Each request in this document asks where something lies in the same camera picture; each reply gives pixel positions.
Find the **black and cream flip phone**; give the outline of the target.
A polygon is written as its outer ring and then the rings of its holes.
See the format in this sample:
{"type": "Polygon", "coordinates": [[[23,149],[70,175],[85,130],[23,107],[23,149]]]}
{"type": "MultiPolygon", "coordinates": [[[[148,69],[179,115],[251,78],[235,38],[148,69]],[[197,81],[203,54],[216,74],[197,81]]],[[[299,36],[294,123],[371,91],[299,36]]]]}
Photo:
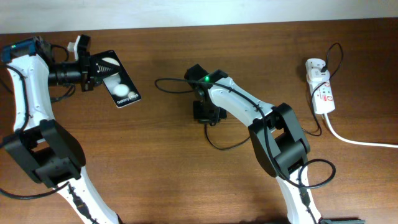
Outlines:
{"type": "Polygon", "coordinates": [[[120,72],[111,75],[110,77],[97,77],[101,83],[104,83],[117,108],[123,108],[142,99],[141,94],[138,92],[138,89],[131,80],[115,51],[108,50],[94,54],[91,59],[94,64],[98,60],[104,60],[120,66],[120,72]]]}

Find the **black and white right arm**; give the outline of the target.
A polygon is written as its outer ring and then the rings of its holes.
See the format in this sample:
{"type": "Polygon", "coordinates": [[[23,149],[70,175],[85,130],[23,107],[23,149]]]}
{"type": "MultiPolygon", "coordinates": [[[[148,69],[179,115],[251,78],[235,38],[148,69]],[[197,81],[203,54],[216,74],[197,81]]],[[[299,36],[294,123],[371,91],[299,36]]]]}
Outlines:
{"type": "Polygon", "coordinates": [[[198,97],[196,120],[214,126],[230,113],[248,128],[259,165],[279,184],[289,223],[321,223],[311,193],[320,185],[308,183],[310,146],[293,109],[257,99],[221,70],[209,73],[196,64],[184,79],[198,97]]]}

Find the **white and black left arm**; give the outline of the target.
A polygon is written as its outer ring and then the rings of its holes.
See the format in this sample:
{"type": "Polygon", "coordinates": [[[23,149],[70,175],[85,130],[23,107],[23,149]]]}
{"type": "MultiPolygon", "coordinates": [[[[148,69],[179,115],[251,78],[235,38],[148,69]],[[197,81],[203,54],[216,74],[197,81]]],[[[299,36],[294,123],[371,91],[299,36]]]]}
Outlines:
{"type": "Polygon", "coordinates": [[[35,36],[6,45],[1,51],[2,66],[7,68],[13,84],[16,118],[13,133],[1,144],[20,168],[36,183],[44,184],[49,192],[37,195],[15,195],[5,190],[1,194],[17,199],[32,200],[52,194],[61,195],[83,223],[121,223],[91,183],[86,171],[86,158],[80,143],[53,115],[50,85],[77,84],[83,91],[95,86],[90,69],[90,37],[79,35],[66,52],[73,52],[75,61],[57,63],[54,45],[35,36]]]}

